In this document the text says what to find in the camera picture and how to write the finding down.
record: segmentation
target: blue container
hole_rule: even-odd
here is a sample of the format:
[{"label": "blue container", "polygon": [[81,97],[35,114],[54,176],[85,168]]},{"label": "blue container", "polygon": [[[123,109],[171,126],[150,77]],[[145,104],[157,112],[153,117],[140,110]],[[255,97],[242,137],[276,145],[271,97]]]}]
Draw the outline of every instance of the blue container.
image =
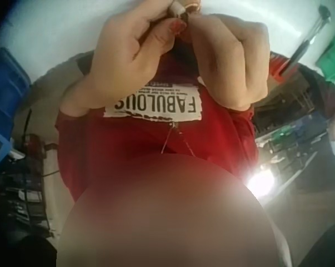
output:
[{"label": "blue container", "polygon": [[0,48],[0,162],[11,150],[13,119],[30,84],[18,62],[5,48]]}]

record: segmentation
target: white wall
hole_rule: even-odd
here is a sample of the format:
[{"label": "white wall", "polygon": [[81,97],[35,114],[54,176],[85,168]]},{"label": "white wall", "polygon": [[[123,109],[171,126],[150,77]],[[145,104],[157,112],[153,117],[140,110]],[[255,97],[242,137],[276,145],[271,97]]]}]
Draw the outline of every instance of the white wall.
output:
[{"label": "white wall", "polygon": [[[301,62],[314,67],[335,35],[335,0],[202,0],[204,13],[225,13],[269,27],[271,49],[290,57],[318,18],[318,5],[332,12],[332,24]],[[0,30],[7,47],[32,81],[70,57],[93,50],[107,18],[134,0],[23,0]]]}]

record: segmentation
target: painted fingernail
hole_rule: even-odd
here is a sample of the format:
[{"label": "painted fingernail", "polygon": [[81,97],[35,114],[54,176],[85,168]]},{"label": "painted fingernail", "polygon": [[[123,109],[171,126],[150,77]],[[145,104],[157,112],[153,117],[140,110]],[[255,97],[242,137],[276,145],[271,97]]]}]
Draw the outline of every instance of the painted fingernail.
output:
[{"label": "painted fingernail", "polygon": [[179,35],[183,32],[187,27],[187,24],[180,19],[175,20],[170,25],[170,30],[174,35]]}]

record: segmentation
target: cable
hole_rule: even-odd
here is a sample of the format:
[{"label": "cable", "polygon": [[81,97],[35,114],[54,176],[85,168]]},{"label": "cable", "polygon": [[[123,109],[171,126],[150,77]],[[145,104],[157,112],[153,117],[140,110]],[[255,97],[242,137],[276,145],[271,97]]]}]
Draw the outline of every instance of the cable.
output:
[{"label": "cable", "polygon": [[49,174],[45,174],[45,175],[43,175],[42,177],[51,176],[51,175],[57,174],[57,173],[59,173],[59,172],[60,172],[60,171],[57,170],[57,171],[51,172],[51,173],[49,173]]}]

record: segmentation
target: bright light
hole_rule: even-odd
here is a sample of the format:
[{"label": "bright light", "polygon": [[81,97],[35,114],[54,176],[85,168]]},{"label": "bright light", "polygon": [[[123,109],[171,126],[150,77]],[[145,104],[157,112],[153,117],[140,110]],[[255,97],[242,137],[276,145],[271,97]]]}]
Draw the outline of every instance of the bright light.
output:
[{"label": "bright light", "polygon": [[257,199],[260,199],[271,192],[274,180],[271,170],[263,170],[250,178],[247,182],[247,188]]}]

